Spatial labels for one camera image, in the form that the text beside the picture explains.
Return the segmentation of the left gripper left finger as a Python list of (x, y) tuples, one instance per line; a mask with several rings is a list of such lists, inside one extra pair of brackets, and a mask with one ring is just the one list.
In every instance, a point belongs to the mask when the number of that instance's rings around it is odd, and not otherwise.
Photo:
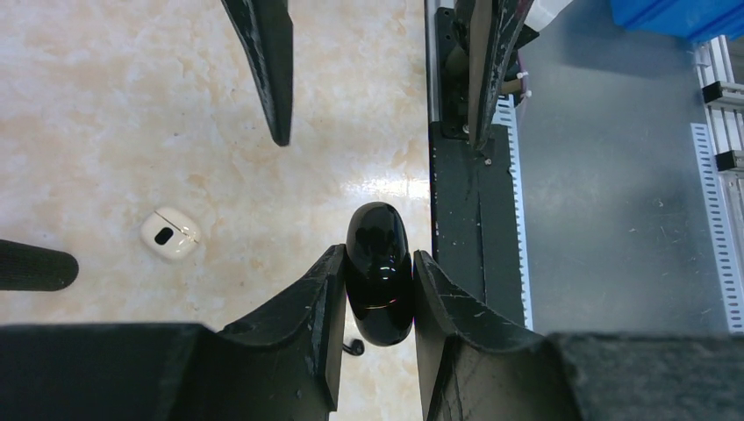
[(11, 325), (4, 420), (326, 420), (338, 407), (345, 248), (215, 332), (199, 324)]

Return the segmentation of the black earbud case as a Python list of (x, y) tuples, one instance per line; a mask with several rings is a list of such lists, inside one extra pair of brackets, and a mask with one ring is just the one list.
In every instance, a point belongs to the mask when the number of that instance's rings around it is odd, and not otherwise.
[(392, 205), (366, 203), (354, 213), (344, 277), (362, 337), (380, 347), (404, 341), (414, 319), (414, 285), (404, 222)]

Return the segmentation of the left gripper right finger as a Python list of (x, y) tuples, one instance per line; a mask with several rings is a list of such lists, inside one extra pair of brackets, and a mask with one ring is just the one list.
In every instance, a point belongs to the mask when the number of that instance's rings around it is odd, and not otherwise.
[(414, 257), (415, 334), (426, 420), (740, 420), (743, 340), (571, 332), (497, 314)]

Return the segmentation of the black earbud front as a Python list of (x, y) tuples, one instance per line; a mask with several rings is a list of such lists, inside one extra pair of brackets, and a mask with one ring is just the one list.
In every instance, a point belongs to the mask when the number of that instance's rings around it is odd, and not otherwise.
[(365, 345), (361, 339), (352, 339), (342, 344), (342, 351), (352, 356), (362, 356), (365, 353)]

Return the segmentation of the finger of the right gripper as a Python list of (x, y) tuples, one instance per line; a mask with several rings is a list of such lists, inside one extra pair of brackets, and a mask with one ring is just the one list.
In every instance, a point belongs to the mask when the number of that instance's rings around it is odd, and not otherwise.
[(283, 0), (223, 0), (243, 46), (272, 140), (288, 146), (293, 110), (293, 23)]
[(469, 144), (476, 150), (490, 138), (509, 59), (532, 6), (532, 0), (455, 3), (455, 22), (464, 33), (461, 48), (468, 58)]

